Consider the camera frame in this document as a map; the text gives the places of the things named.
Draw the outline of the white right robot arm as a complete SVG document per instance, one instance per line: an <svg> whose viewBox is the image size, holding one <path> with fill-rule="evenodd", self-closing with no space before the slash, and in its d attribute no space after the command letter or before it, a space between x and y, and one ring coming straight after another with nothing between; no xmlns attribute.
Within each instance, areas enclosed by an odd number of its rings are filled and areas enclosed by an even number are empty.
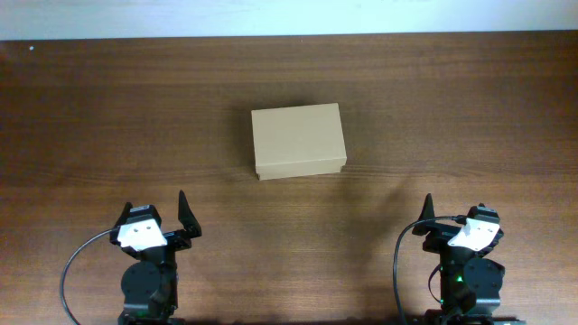
<svg viewBox="0 0 578 325"><path fill-rule="evenodd" d="M245 191L196 208L202 234L178 258L192 321L486 323L505 269L457 246L468 220L405 184Z"/></svg>

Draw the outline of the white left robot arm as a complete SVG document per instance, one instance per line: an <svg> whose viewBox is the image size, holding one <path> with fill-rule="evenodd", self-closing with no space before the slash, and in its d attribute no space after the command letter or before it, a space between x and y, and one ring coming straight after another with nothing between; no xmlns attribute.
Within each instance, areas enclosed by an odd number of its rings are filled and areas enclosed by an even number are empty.
<svg viewBox="0 0 578 325"><path fill-rule="evenodd" d="M121 279L125 296L123 310L118 316L119 325L157 324L185 325L186 320L175 318L178 309L178 273L175 254L191 248L191 240L201 235L194 215L187 207L179 207L179 221L183 228L162 232L162 220L155 206L124 206L109 242L121 247L137 262L126 269ZM158 235L156 246L146 244L135 248L122 241L130 235Z"/></svg>

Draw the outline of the cardboard box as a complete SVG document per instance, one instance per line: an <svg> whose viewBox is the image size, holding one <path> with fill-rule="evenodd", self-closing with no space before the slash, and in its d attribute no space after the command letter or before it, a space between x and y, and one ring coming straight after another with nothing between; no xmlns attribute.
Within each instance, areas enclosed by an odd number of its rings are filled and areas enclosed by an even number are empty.
<svg viewBox="0 0 578 325"><path fill-rule="evenodd" d="M339 173L347 153L337 103L251 112L259 180Z"/></svg>

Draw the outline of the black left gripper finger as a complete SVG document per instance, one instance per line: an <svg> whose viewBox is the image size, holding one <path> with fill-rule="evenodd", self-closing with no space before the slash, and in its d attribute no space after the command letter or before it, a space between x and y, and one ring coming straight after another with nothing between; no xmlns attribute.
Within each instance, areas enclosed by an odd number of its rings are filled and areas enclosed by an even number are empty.
<svg viewBox="0 0 578 325"><path fill-rule="evenodd" d="M181 222L184 231L188 234L189 237L202 236L200 224L195 218L183 190L180 190L179 192L178 219Z"/></svg>
<svg viewBox="0 0 578 325"><path fill-rule="evenodd" d="M112 239L117 239L118 237L118 232L120 230L120 227L123 226L127 219L130 217L130 210L133 208L133 204L131 202L127 202L125 204L125 206L123 207L123 210L119 216L119 218L117 219L116 223L114 224L112 231L111 231L111 238Z"/></svg>

